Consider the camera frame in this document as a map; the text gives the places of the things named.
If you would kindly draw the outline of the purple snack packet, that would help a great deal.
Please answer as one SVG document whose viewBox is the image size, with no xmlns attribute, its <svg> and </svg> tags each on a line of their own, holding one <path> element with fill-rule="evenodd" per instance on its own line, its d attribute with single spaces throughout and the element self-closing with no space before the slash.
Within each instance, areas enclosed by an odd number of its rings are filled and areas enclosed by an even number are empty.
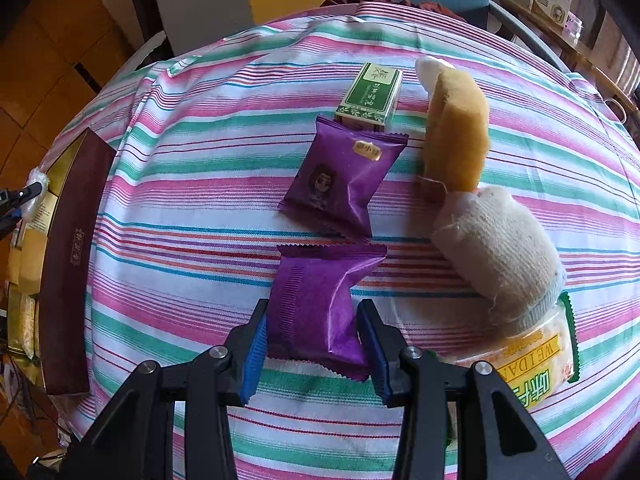
<svg viewBox="0 0 640 480">
<path fill-rule="evenodd" d="M 279 210 L 350 240 L 368 240 L 369 202 L 408 140 L 401 133 L 352 131 L 319 116 L 314 140 Z"/>
<path fill-rule="evenodd" d="M 369 376 L 350 289 L 387 256 L 383 244 L 280 245 L 267 308 L 268 356 Z"/>
</svg>

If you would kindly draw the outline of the white plastic bag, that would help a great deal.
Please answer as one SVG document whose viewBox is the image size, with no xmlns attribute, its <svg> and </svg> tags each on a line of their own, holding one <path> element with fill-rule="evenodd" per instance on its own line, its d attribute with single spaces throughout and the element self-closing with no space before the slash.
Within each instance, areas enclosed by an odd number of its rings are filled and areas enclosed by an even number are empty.
<svg viewBox="0 0 640 480">
<path fill-rule="evenodd" d="M 22 219 L 26 222 L 35 219 L 35 216 L 46 197 L 50 184 L 49 177 L 39 168 L 30 170 L 27 185 L 24 188 L 26 200 L 21 204 Z"/>
</svg>

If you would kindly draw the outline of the clear cracker snack bag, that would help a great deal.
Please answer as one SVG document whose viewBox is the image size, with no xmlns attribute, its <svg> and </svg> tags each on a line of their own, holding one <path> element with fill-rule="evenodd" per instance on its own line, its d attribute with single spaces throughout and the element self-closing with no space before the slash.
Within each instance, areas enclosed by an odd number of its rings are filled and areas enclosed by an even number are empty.
<svg viewBox="0 0 640 480">
<path fill-rule="evenodd" d="M 523 333 L 503 337 L 490 346 L 445 356 L 448 364 L 469 367 L 486 361 L 528 410 L 548 399 L 562 385 L 578 382 L 580 359 L 570 294 L 561 292 L 555 305 Z"/>
</svg>

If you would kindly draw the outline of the rolled white sock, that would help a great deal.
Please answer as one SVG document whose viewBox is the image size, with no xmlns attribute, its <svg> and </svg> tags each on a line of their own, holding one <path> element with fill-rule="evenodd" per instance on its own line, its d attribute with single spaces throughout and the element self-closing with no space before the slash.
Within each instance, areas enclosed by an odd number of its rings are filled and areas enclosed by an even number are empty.
<svg viewBox="0 0 640 480">
<path fill-rule="evenodd" d="M 509 336 L 533 328 L 564 289 L 566 271 L 550 236 L 500 186 L 447 194 L 431 241 L 489 300 L 491 324 Z"/>
</svg>

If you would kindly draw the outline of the yellow sponge upright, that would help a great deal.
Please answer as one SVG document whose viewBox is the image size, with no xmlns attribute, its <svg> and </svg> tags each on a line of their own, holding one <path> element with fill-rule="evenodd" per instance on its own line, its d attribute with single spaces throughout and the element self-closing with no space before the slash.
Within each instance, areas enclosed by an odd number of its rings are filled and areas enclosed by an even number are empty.
<svg viewBox="0 0 640 480">
<path fill-rule="evenodd" d="M 489 150 L 489 105 L 473 77 L 443 67 L 428 103 L 423 145 L 424 177 L 449 192 L 477 188 Z"/>
</svg>

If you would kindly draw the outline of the striped tablecloth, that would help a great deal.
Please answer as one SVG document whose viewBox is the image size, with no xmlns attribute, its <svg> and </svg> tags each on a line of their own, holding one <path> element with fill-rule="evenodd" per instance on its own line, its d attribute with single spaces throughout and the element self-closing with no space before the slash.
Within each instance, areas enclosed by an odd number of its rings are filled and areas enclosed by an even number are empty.
<svg viewBox="0 0 640 480">
<path fill-rule="evenodd" d="M 85 432 L 141 361 L 177 364 L 223 342 L 269 294 L 282 244 L 329 244 L 278 205 L 360 66 L 404 73 L 393 130 L 409 142 L 372 198 L 387 258 L 352 291 L 406 339 L 443 356 L 478 344 L 482 297 L 427 235 L 418 175 L 428 97 L 422 55 L 485 92 L 482 181 L 539 219 L 567 272 L 580 376 L 533 409 L 570 474 L 639 426 L 639 153 L 582 76 L 465 22 L 390 3 L 258 25 L 113 79 L 58 135 L 115 152 L 90 242 L 84 341 L 88 396 L 68 402 Z"/>
</svg>

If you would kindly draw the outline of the green white small box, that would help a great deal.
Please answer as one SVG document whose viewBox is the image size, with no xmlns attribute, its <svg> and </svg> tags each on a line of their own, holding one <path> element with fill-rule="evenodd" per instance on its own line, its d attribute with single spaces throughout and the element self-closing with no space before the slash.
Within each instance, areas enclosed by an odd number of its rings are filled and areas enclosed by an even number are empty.
<svg viewBox="0 0 640 480">
<path fill-rule="evenodd" d="M 392 122 L 404 73 L 398 68 L 364 63 L 334 120 L 354 131 L 385 132 Z"/>
</svg>

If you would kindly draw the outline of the small white plastic ball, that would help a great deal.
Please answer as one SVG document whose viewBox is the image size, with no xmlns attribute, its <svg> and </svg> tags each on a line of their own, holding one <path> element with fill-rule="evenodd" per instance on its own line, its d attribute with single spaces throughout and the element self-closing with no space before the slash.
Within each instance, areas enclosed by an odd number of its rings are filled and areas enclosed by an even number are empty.
<svg viewBox="0 0 640 480">
<path fill-rule="evenodd" d="M 452 65 L 440 58 L 434 58 L 434 56 L 424 55 L 416 60 L 416 65 L 414 66 L 416 76 L 429 96 L 432 95 L 435 89 L 439 74 L 445 68 L 452 68 Z"/>
</svg>

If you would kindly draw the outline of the dark red cloth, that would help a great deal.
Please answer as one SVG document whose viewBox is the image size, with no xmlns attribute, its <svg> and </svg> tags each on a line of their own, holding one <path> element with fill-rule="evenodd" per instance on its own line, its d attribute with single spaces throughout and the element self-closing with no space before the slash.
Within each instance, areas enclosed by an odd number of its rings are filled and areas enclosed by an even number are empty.
<svg viewBox="0 0 640 480">
<path fill-rule="evenodd" d="M 413 8 L 423 9 L 425 11 L 434 12 L 455 18 L 456 20 L 465 21 L 461 15 L 452 12 L 446 6 L 433 1 L 412 2 L 411 0 L 324 0 L 322 6 L 338 6 L 339 4 L 358 4 L 363 2 L 382 2 L 399 4 L 400 6 L 412 6 Z"/>
</svg>

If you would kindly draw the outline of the striped curtain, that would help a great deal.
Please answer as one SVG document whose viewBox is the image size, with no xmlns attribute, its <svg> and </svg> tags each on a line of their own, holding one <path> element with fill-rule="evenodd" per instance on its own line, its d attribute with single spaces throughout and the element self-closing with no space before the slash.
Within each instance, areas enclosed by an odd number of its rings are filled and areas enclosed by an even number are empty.
<svg viewBox="0 0 640 480">
<path fill-rule="evenodd" d="M 638 87 L 639 60 L 608 12 L 591 50 L 590 61 L 626 96 Z"/>
</svg>

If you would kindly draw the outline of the wooden desk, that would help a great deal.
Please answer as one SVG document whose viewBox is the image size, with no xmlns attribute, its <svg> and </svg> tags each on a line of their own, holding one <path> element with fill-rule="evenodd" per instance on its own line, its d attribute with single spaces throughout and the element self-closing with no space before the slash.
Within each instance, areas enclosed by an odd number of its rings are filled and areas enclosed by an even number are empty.
<svg viewBox="0 0 640 480">
<path fill-rule="evenodd" d="M 517 18 L 522 18 L 536 26 L 544 38 L 560 48 L 560 59 L 574 72 L 582 70 L 584 76 L 604 92 L 606 102 L 616 114 L 620 114 L 625 119 L 625 122 L 639 118 L 639 107 L 631 94 L 616 84 L 593 62 L 590 58 L 592 50 L 579 39 L 570 36 L 566 29 L 554 24 L 550 18 L 545 18 L 542 14 L 535 13 L 513 0 L 498 0 L 498 3 Z"/>
</svg>

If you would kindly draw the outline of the pink jar on desk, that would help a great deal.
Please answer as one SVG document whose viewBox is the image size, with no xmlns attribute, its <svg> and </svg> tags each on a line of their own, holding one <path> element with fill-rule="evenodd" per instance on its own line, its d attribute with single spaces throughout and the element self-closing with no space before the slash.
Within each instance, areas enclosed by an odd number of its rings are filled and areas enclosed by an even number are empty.
<svg viewBox="0 0 640 480">
<path fill-rule="evenodd" d="M 583 28 L 584 25 L 582 24 L 582 20 L 578 18 L 573 12 L 568 12 L 562 31 L 562 36 L 569 44 L 576 46 L 576 44 L 578 44 L 580 40 L 580 36 L 582 36 Z"/>
</svg>

